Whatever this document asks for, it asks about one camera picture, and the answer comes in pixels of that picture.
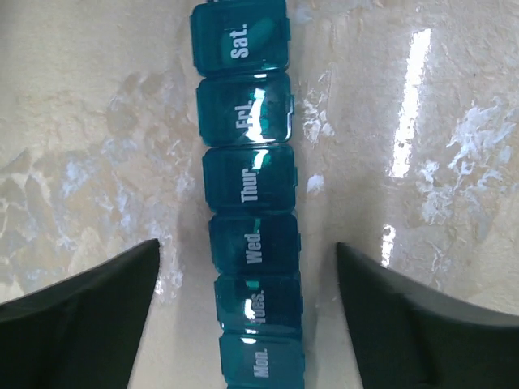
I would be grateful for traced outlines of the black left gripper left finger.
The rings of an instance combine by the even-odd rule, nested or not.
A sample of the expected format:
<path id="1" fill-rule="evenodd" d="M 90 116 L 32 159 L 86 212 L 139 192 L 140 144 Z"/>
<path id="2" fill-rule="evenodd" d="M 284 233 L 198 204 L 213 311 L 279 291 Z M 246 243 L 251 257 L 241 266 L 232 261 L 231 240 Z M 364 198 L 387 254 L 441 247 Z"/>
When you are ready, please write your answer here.
<path id="1" fill-rule="evenodd" d="M 3 388 L 126 388 L 160 269 L 141 242 L 1 305 Z"/>

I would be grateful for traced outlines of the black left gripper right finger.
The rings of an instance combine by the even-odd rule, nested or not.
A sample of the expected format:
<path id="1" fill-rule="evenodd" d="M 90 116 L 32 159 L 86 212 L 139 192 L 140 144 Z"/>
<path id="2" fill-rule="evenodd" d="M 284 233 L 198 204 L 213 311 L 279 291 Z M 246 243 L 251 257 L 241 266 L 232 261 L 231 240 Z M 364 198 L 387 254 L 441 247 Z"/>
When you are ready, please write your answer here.
<path id="1" fill-rule="evenodd" d="M 365 388 L 516 388 L 518 317 L 450 297 L 336 246 L 341 302 Z"/>

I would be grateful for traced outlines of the teal weekly pill organizer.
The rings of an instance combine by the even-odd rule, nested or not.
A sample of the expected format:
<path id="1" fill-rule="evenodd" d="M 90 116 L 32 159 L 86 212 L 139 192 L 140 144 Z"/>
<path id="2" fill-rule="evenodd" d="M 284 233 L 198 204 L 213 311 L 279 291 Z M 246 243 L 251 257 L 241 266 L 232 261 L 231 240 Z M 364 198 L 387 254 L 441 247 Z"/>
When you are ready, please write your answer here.
<path id="1" fill-rule="evenodd" d="M 222 373 L 230 388 L 302 388 L 286 4 L 207 1 L 190 22 Z"/>

